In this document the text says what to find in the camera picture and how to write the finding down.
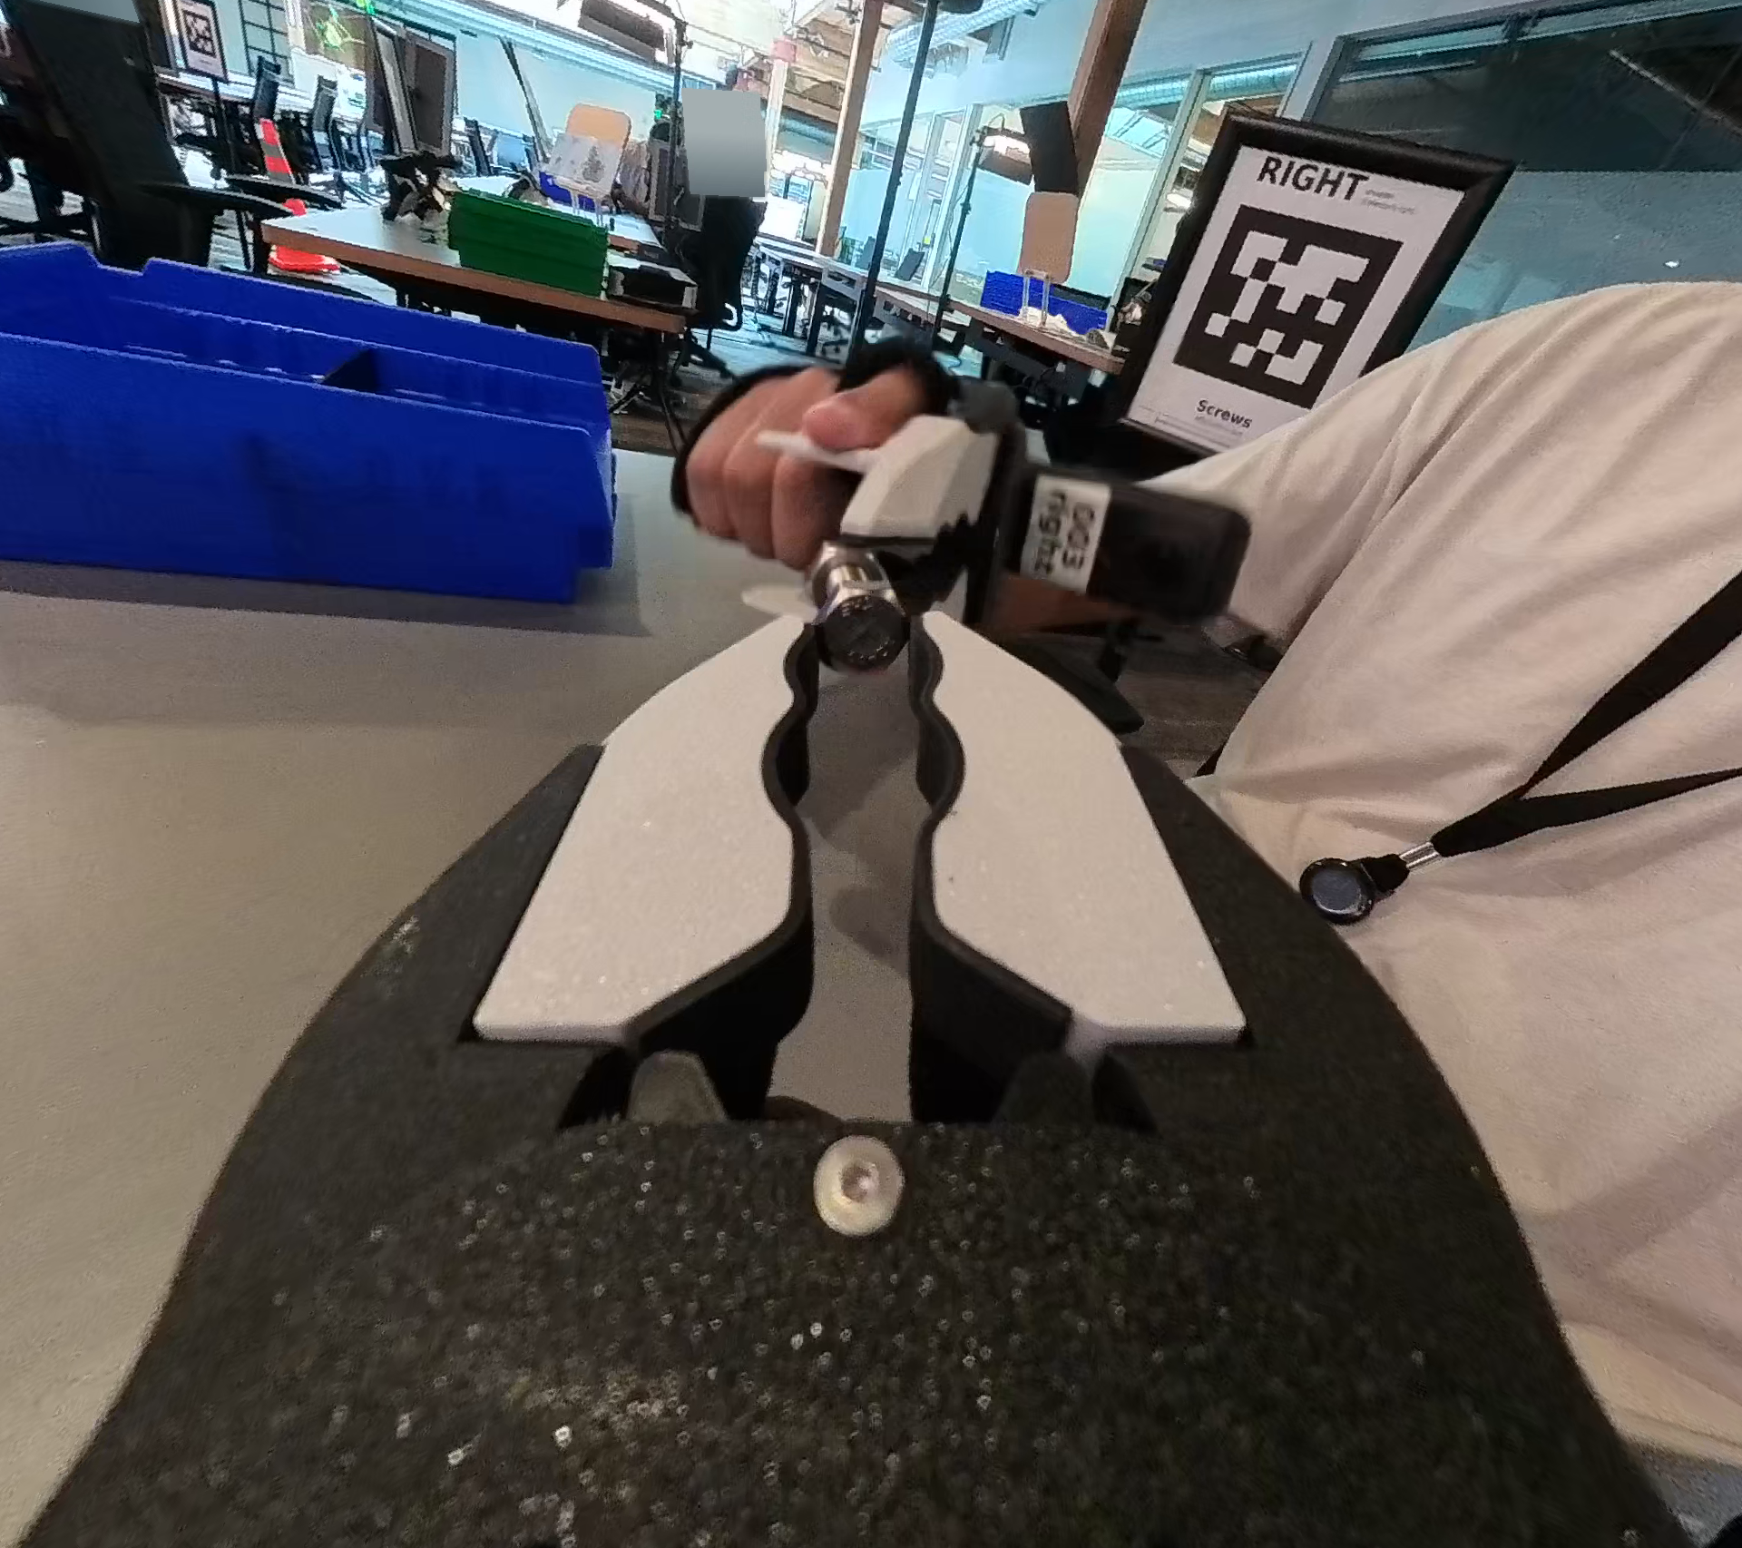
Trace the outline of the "person in white shirt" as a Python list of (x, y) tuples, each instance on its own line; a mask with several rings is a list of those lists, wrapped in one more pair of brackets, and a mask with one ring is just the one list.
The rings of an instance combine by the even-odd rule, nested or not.
[[(1552, 766), (1739, 579), (1741, 293), (1472, 325), (1155, 481), (1251, 523), (1280, 648), (1200, 795), (1287, 882), (1528, 783), (1739, 770), (1739, 645)], [(1739, 779), (1430, 862), (1345, 931), (1485, 1146), (1623, 1432), (1739, 1467)]]

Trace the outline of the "blue plastic bin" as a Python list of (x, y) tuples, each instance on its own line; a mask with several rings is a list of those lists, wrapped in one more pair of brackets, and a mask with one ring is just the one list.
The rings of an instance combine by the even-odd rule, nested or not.
[(8, 561), (567, 605), (616, 545), (588, 345), (4, 251)]
[(1107, 300), (1080, 294), (1038, 274), (989, 271), (979, 293), (984, 311), (1015, 318), (1028, 325), (1084, 338), (1109, 327)]

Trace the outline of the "framed marker sign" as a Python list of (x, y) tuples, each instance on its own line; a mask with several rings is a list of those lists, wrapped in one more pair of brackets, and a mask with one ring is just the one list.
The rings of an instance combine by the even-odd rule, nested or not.
[(1238, 108), (1118, 372), (1115, 423), (1218, 454), (1419, 336), (1514, 164)]

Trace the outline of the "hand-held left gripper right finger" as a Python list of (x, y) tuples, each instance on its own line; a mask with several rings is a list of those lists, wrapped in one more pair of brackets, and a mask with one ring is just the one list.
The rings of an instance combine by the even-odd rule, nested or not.
[(1120, 739), (933, 610), (910, 645), (926, 801), (911, 875), (910, 1102), (991, 1120), (1037, 1058), (1231, 1048), (1247, 1019)]

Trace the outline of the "small document stand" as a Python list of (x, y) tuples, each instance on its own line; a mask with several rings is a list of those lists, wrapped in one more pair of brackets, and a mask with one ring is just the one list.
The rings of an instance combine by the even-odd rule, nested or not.
[(634, 118), (614, 108), (577, 104), (550, 137), (539, 166), (547, 196), (558, 202), (607, 207), (619, 182)]

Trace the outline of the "orange traffic cone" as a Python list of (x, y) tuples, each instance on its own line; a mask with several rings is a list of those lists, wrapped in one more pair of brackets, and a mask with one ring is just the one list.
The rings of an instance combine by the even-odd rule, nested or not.
[[(282, 140), (278, 124), (273, 120), (258, 120), (254, 122), (254, 131), (267, 171), (262, 178), (260, 196), (293, 218), (307, 216), (311, 206), (303, 196), (302, 184), (294, 176), (294, 166)], [(342, 273), (340, 260), (333, 256), (280, 244), (269, 247), (267, 262), (271, 271), (280, 276), (334, 280)]]

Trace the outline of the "black office chair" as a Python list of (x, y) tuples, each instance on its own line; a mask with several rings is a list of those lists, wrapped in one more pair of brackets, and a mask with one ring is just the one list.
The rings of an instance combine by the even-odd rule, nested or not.
[(247, 240), (256, 278), (273, 274), (265, 225), (289, 207), (231, 186), (189, 182), (164, 122), (138, 26), (33, 0), (6, 0), (40, 91), (77, 166), (78, 193), (95, 211), (104, 265), (142, 273), (153, 262), (209, 267), (224, 216)]

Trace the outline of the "wooden desk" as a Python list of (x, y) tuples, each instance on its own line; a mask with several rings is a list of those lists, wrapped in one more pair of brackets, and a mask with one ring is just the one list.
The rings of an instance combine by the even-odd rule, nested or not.
[[(783, 336), (797, 340), (801, 353), (815, 360), (846, 345), (866, 273), (799, 242), (763, 235), (752, 244), (746, 284), (755, 318), (779, 322)], [(959, 298), (940, 300), (895, 280), (879, 284), (868, 333), (924, 342), (955, 362), (979, 360), (984, 378), (1024, 383), (1044, 398), (1116, 382), (1124, 363), (1100, 340)]]
[(681, 336), (695, 325), (694, 313), (681, 307), (621, 296), (583, 296), (474, 271), (445, 244), (429, 240), (416, 225), (382, 220), (374, 207), (316, 209), (278, 220), (265, 218), (260, 235), (267, 247), (333, 258), (351, 273), (450, 313), (476, 314), (485, 305), (503, 305), (659, 336)]

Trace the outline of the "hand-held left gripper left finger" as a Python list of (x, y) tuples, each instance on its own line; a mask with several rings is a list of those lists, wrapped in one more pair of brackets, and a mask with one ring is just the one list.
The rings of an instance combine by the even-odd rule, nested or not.
[(688, 1055), (730, 1118), (764, 1113), (815, 991), (817, 694), (815, 634), (779, 616), (608, 735), (476, 1006), (481, 1042)]

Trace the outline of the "person's right hand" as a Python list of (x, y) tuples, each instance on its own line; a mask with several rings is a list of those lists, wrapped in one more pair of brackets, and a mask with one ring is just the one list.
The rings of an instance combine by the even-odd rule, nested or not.
[(897, 343), (866, 347), (842, 369), (757, 371), (730, 385), (688, 436), (672, 505), (701, 534), (802, 572), (837, 536), (857, 481), (768, 449), (763, 434), (799, 436), (832, 452), (882, 449), (946, 400), (944, 372)]

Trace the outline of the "steel hex nut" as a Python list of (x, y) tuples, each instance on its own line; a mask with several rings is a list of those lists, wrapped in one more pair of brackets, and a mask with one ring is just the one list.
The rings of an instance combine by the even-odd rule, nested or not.
[(824, 545), (804, 576), (804, 592), (819, 616), (871, 599), (900, 607), (893, 581), (879, 552), (861, 545)]

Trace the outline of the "black monitor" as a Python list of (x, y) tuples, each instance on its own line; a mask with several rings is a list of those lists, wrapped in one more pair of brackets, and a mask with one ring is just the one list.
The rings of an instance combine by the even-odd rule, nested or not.
[(389, 157), (452, 155), (460, 69), (450, 44), (369, 17), (363, 78), (363, 124)]

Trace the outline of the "green plastic bin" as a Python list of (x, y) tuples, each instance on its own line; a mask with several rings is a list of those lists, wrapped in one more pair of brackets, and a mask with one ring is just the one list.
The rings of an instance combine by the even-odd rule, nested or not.
[(472, 274), (594, 300), (605, 294), (608, 231), (572, 209), (460, 189), (447, 207), (447, 247)]

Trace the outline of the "steel hex bolt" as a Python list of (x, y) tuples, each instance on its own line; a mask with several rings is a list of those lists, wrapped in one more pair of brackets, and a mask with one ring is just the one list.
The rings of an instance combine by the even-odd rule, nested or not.
[(822, 666), (875, 674), (906, 652), (911, 617), (893, 594), (846, 592), (819, 607), (812, 628)]

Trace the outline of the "person's right forearm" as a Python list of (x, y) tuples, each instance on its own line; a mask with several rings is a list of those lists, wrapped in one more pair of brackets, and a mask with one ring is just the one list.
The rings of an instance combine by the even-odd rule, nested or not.
[(1098, 601), (1024, 578), (1013, 579), (988, 607), (993, 636), (1091, 634), (1125, 630), (1142, 623), (1131, 607)]

